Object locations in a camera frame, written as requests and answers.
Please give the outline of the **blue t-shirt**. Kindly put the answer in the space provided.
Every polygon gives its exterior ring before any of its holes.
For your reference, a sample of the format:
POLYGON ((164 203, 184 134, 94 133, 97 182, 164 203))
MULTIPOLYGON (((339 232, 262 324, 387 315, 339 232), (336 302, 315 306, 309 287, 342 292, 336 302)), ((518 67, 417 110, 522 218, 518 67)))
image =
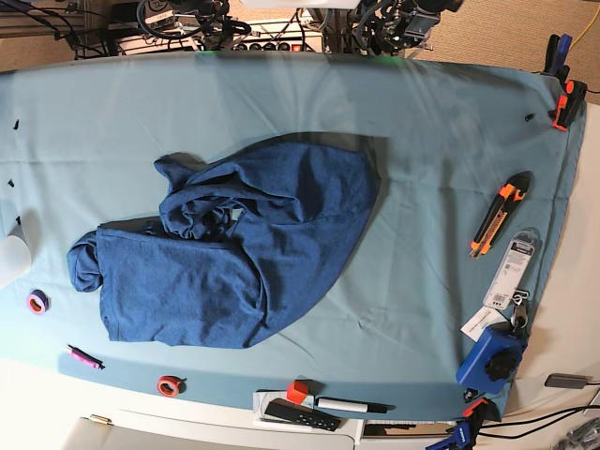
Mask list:
POLYGON ((72 286, 98 292, 113 341, 245 349, 270 338, 336 283, 379 193, 366 153, 317 143, 155 167, 169 183, 157 217, 101 225, 67 253, 72 286))

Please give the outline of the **red cube block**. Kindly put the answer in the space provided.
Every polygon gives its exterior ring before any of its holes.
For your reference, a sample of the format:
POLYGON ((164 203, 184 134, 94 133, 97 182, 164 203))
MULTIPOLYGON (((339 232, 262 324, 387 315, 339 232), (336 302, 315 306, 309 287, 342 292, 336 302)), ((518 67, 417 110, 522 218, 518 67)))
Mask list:
POLYGON ((286 399, 296 405, 301 405, 308 395, 308 386, 300 380, 291 382, 286 390, 286 399))

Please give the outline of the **white black marker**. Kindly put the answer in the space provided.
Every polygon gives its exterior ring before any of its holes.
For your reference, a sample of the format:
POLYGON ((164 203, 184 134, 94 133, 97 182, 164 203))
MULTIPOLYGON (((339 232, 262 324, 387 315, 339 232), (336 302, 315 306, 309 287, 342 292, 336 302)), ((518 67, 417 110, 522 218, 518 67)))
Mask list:
POLYGON ((380 403, 362 402, 332 397, 317 397, 314 406, 322 409, 345 411, 353 413, 382 413, 386 414, 389 407, 380 403))

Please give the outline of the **light blue table cloth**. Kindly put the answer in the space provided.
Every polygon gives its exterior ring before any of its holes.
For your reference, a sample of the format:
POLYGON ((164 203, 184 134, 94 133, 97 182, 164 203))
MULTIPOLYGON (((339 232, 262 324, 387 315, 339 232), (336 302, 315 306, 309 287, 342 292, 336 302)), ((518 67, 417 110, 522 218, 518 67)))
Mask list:
POLYGON ((586 113, 567 131, 563 92, 518 69, 391 57, 183 52, 65 63, 1 77, 1 230, 22 227, 31 269, 1 292, 1 354, 152 393, 246 408, 260 388, 304 376, 328 397, 382 401, 393 416, 460 414, 461 325, 480 308, 511 238, 534 229, 524 279, 539 298, 562 232, 586 113), (103 223, 158 212, 155 161, 201 167, 247 146, 307 140, 365 149, 382 188, 357 250, 314 308, 246 350, 110 340, 96 293, 71 285, 67 253, 103 223), (514 174, 529 190, 486 255, 470 257, 491 203, 514 174), (50 307, 32 313, 27 296, 50 307), (82 364, 71 345, 100 360, 82 364))

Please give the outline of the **black remote control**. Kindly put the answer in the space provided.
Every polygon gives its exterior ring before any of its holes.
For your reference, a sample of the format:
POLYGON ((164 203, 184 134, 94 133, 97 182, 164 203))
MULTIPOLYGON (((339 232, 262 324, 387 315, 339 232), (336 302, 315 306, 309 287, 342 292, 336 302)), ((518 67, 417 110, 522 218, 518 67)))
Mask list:
POLYGON ((342 423, 334 415, 299 406, 281 398, 270 401, 264 413, 292 424, 327 431, 336 431, 342 423))

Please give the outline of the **power strip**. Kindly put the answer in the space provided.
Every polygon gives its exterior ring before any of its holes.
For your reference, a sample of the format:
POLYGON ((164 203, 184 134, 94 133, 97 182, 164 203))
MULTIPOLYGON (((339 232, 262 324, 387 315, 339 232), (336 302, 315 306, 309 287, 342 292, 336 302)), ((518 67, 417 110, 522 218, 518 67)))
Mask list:
POLYGON ((249 22, 251 32, 236 37, 232 44, 234 51, 322 53, 323 33, 309 20, 300 22, 270 20, 249 22))

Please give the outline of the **white paper tag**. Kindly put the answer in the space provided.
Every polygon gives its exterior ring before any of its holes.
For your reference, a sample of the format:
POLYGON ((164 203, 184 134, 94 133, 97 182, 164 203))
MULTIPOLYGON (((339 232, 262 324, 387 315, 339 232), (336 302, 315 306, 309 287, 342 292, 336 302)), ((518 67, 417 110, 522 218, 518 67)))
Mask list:
POLYGON ((506 318, 495 308, 481 307, 465 324, 462 325, 460 331, 476 342, 483 332, 491 325, 505 324, 506 318))

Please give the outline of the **red tape roll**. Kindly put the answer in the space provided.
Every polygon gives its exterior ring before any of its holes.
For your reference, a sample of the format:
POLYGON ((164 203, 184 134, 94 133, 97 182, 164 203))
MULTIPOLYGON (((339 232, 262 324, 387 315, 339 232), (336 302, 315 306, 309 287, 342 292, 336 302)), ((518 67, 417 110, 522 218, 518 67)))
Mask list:
POLYGON ((165 375, 157 380, 158 392, 166 398, 176 398, 186 390, 186 379, 165 375))

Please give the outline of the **orange black utility knife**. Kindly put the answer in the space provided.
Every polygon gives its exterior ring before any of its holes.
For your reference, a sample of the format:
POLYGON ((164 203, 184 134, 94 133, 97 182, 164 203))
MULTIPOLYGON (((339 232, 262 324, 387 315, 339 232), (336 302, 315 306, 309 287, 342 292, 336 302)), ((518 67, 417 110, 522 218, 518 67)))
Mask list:
POLYGON ((524 200, 532 179, 531 171, 519 172, 500 188, 471 241, 471 258, 486 255, 494 246, 503 226, 524 200))

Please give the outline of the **packaged tool blister card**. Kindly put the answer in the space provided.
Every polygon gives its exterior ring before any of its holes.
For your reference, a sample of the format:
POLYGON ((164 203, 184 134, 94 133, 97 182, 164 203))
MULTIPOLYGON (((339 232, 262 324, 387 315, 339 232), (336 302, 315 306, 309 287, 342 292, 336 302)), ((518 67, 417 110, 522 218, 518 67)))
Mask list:
POLYGON ((533 258, 537 240, 538 234, 534 229, 513 236, 484 296, 485 307, 500 311, 507 309, 533 258))

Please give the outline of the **blue box with knob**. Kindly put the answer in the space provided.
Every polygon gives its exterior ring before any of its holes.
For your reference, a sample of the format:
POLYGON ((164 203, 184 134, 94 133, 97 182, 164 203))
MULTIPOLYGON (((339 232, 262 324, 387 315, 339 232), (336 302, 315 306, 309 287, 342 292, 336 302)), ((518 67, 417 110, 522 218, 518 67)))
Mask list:
POLYGON ((512 379, 527 348, 527 329, 488 326, 475 342, 456 375, 460 386, 498 395, 512 379))

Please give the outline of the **metal keys carabiner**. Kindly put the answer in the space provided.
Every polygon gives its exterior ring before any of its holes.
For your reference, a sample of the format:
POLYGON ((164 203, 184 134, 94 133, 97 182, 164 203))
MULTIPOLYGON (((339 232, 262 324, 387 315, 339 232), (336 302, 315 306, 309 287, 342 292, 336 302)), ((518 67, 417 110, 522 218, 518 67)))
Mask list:
POLYGON ((513 303, 513 314, 511 317, 512 324, 512 335, 516 337, 522 337, 526 331, 528 323, 528 301, 530 293, 525 290, 515 290, 512 303, 513 303))

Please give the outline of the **pink marker pen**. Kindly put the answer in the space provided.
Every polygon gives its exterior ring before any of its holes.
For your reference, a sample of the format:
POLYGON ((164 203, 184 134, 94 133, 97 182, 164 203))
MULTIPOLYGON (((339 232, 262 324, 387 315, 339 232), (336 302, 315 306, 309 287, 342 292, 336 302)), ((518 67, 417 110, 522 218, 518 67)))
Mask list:
POLYGON ((72 358, 76 359, 77 361, 81 362, 82 364, 85 364, 90 368, 98 370, 102 370, 105 368, 100 360, 77 347, 67 345, 66 351, 72 358))

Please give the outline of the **blue orange bottom clamp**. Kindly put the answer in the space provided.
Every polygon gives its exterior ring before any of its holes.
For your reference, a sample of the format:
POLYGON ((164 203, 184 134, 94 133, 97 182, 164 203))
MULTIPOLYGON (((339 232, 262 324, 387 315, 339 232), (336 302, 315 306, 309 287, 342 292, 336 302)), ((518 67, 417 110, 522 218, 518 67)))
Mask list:
POLYGON ((426 450, 472 449, 486 420, 489 406, 490 401, 484 397, 476 400, 463 412, 463 419, 457 422, 450 436, 427 446, 426 450))

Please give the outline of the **purple tape roll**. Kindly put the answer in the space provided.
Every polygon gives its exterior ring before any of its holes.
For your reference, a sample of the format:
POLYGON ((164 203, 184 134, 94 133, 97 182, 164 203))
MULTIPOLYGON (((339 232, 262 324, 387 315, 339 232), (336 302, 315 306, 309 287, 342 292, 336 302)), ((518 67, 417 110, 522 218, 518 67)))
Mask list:
POLYGON ((27 296, 27 306, 36 315, 45 314, 50 307, 50 300, 41 290, 33 290, 27 296))

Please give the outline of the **white translucent cup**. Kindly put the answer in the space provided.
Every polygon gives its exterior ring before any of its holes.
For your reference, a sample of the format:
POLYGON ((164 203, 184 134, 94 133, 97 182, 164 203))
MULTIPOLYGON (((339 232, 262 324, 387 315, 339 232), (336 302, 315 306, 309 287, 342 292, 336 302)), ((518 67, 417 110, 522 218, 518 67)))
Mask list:
POLYGON ((17 235, 9 235, 1 241, 0 286, 6 287, 25 274, 32 264, 29 247, 17 235))

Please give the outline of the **orange black clamp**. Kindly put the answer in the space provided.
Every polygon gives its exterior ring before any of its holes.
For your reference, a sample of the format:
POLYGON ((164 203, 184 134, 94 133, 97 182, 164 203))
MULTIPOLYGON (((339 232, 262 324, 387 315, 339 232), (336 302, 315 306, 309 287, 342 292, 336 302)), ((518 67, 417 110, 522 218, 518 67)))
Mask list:
POLYGON ((585 82, 570 80, 564 85, 563 90, 556 108, 549 113, 549 116, 552 118, 552 126, 567 131, 584 103, 588 86, 585 82))

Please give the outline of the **grey adapter box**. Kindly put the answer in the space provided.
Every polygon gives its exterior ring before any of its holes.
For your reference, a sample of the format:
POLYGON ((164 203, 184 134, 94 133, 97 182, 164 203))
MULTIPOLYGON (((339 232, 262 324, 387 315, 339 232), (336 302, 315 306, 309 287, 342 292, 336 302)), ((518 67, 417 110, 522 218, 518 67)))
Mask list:
POLYGON ((589 383, 585 376, 573 374, 552 373, 546 381, 545 387, 560 388, 560 389, 583 389, 589 383))

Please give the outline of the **blue black clamp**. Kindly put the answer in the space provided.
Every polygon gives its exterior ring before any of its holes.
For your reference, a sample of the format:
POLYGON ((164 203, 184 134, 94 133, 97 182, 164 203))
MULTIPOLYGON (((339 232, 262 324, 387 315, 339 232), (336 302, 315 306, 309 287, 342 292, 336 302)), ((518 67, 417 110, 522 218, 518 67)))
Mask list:
POLYGON ((546 58, 542 74, 556 76, 565 66, 573 38, 568 34, 552 34, 547 42, 546 58))

